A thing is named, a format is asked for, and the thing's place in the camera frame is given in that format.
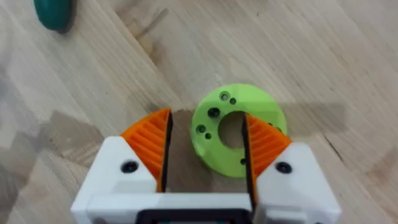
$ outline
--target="green object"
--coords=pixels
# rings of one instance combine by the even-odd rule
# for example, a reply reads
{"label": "green object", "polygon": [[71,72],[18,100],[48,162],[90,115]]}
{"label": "green object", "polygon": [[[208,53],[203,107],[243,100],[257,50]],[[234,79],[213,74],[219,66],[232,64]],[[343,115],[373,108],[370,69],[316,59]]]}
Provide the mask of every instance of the green object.
{"label": "green object", "polygon": [[192,118],[191,137],[196,153],[207,165],[228,177],[245,177],[243,149],[225,146],[218,136],[223,117],[243,111],[272,123],[287,134],[285,115],[275,100],[263,90],[247,84],[222,86],[204,97]]}
{"label": "green object", "polygon": [[34,0],[39,21],[47,29],[63,31],[72,17],[73,0]]}

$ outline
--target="green ring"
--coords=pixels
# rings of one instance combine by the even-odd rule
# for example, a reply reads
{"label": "green ring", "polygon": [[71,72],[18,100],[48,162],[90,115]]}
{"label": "green ring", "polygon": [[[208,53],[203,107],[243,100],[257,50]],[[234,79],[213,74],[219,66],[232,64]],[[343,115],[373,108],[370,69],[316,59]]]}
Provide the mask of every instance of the green ring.
{"label": "green ring", "polygon": [[[217,118],[210,118],[208,116],[210,108],[220,109],[220,115]],[[196,153],[220,174],[228,177],[245,177],[246,167],[241,164],[241,159],[244,159],[244,150],[225,146],[218,136],[218,125],[221,120],[234,111],[243,111],[272,123],[284,134],[287,134],[286,119],[280,106],[268,93],[247,84],[219,87],[199,103],[193,115],[191,127],[192,143]],[[204,132],[198,131],[199,125],[205,126]]]}

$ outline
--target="orange ridged pad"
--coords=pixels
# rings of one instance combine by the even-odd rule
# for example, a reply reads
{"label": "orange ridged pad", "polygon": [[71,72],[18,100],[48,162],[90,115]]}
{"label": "orange ridged pad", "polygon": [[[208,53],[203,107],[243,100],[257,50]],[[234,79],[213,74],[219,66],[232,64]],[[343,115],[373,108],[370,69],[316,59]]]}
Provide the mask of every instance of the orange ridged pad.
{"label": "orange ridged pad", "polygon": [[162,169],[165,165],[165,153],[171,132],[169,118],[171,118],[170,108],[158,110],[142,118],[121,134],[155,177],[158,192],[165,190],[162,189]]}
{"label": "orange ridged pad", "polygon": [[246,134],[252,190],[257,200],[254,190],[256,179],[289,146],[292,140],[277,128],[250,114],[246,114]]}

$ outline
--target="small hole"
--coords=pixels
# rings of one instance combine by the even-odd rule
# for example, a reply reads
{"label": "small hole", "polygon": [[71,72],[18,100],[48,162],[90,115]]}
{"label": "small hole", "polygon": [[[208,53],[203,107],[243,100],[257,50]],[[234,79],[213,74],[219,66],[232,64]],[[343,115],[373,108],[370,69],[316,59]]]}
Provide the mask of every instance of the small hole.
{"label": "small hole", "polygon": [[293,171],[292,167],[287,162],[278,162],[275,167],[283,174],[289,174]]}
{"label": "small hole", "polygon": [[204,125],[202,125],[202,124],[199,124],[198,126],[197,126],[197,132],[198,133],[204,133],[206,131],[206,126],[204,126]]}
{"label": "small hole", "polygon": [[205,134],[205,138],[206,138],[206,139],[211,139],[211,134],[210,134],[210,133],[206,133],[206,134]]}
{"label": "small hole", "polygon": [[210,108],[210,109],[207,111],[207,115],[208,115],[210,118],[217,118],[217,117],[220,115],[220,109],[218,109],[218,108]]}
{"label": "small hole", "polygon": [[234,104],[236,103],[236,99],[235,99],[235,98],[231,98],[231,99],[229,100],[229,103],[231,103],[232,105],[234,105]]}
{"label": "small hole", "polygon": [[229,93],[227,91],[224,91],[220,94],[220,99],[225,101],[229,99]]}
{"label": "small hole", "polygon": [[125,174],[131,174],[138,169],[138,163],[136,161],[127,161],[121,166],[121,170]]}

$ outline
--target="wood grain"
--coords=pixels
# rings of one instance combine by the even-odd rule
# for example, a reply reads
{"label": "wood grain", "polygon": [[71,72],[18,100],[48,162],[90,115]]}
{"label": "wood grain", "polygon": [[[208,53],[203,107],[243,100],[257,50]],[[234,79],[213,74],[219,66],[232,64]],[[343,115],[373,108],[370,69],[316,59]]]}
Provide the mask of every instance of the wood grain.
{"label": "wood grain", "polygon": [[106,136],[169,106],[169,190],[241,192],[197,158],[195,105],[227,83],[269,92],[311,145],[340,223],[398,223],[398,2],[84,0],[67,35],[0,0],[0,223],[73,223]]}

